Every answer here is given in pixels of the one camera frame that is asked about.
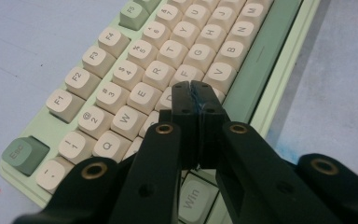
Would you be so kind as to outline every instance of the a key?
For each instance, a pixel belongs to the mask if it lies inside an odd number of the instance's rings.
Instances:
[[[175,75],[173,75],[170,86],[182,81],[201,81],[203,77],[204,74],[198,68],[188,64],[182,64],[179,66],[178,70],[176,70]]]
[[[127,105],[145,114],[150,114],[161,94],[162,92],[158,89],[140,82],[131,91]]]
[[[164,24],[170,30],[182,19],[183,13],[174,6],[164,4],[156,14],[156,21]]]
[[[83,104],[83,99],[61,89],[55,90],[46,101],[50,113],[68,123],[72,121]]]
[[[215,24],[222,27],[226,33],[231,29],[237,15],[230,7],[218,7],[208,20],[208,24]]]
[[[150,43],[140,39],[135,41],[129,49],[127,60],[146,69],[151,62],[156,60],[158,49]]]
[[[160,49],[162,44],[170,38],[171,30],[158,21],[149,22],[142,35],[142,39]]]
[[[113,117],[100,107],[92,105],[83,112],[82,116],[79,116],[79,129],[98,139],[109,129]]]
[[[113,82],[107,82],[97,94],[97,106],[116,114],[127,103],[130,92]]]
[[[227,36],[226,31],[214,24],[207,24],[196,40],[196,44],[204,44],[211,47],[215,52],[220,49]]]
[[[202,81],[227,95],[236,75],[237,72],[229,64],[213,63]]]
[[[128,139],[112,131],[106,131],[95,144],[92,155],[121,162],[130,145],[131,142]]]
[[[74,67],[65,78],[65,85],[69,92],[87,100],[100,83],[94,74],[80,67]]]
[[[186,223],[203,223],[216,194],[215,186],[192,174],[187,175],[181,188],[179,218]]]
[[[175,69],[166,63],[153,61],[147,67],[142,81],[152,87],[164,91],[168,87],[174,73]]]
[[[189,64],[193,67],[199,68],[203,73],[206,73],[209,66],[211,65],[216,52],[203,44],[195,44],[188,51],[187,56],[183,60],[183,64]]]
[[[141,137],[136,137],[132,144],[130,145],[129,149],[126,152],[126,155],[124,155],[123,160],[127,159],[128,157],[132,156],[136,152],[138,152],[139,148],[141,147],[142,141],[144,139]]]
[[[91,157],[91,150],[96,142],[81,131],[72,131],[61,140],[58,151],[68,161],[78,164]]]
[[[131,91],[142,80],[144,72],[138,64],[123,60],[114,69],[112,82]]]
[[[46,161],[36,175],[36,183],[53,194],[73,167],[74,165],[63,157]]]
[[[129,43],[130,40],[126,36],[112,27],[105,28],[100,36],[98,36],[98,46],[112,54],[115,58],[121,55]]]
[[[188,21],[179,21],[172,30],[170,39],[190,49],[200,34],[200,29]]]
[[[120,11],[120,26],[137,31],[149,18],[147,11],[138,3],[128,2]]]
[[[137,111],[136,109],[124,105],[115,115],[111,129],[133,141],[144,125],[147,115]]]
[[[166,63],[177,69],[182,64],[183,59],[188,53],[188,48],[174,41],[167,40],[159,50],[157,60]]]
[[[82,57],[84,69],[100,78],[104,78],[115,61],[115,57],[97,46],[89,47]]]
[[[2,160],[25,175],[31,175],[48,154],[49,148],[33,137],[13,140],[2,154]]]
[[[149,117],[146,119],[144,126],[142,126],[141,130],[139,131],[139,136],[143,138],[145,137],[147,129],[153,124],[158,123],[158,116],[159,116],[159,112],[157,111],[152,111],[149,114]]]
[[[182,21],[193,23],[201,30],[205,26],[206,21],[210,16],[211,12],[206,7],[200,5],[191,5],[187,9]]]
[[[249,46],[243,45],[241,42],[227,41],[217,53],[214,61],[216,63],[228,63],[238,72],[248,49]]]
[[[162,109],[172,109],[172,87],[167,87],[167,89],[162,93],[156,103],[155,109],[157,111]]]

